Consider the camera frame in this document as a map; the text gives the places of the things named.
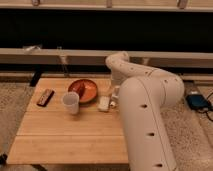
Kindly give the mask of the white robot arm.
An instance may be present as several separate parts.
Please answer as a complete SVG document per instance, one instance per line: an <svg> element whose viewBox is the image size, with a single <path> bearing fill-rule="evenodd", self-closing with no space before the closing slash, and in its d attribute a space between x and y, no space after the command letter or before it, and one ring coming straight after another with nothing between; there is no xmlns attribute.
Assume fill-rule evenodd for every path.
<svg viewBox="0 0 213 171"><path fill-rule="evenodd" d="M179 171L161 109L181 100L182 79L171 72L134 64L126 52L106 58L111 83L119 87L122 119L131 171Z"/></svg>

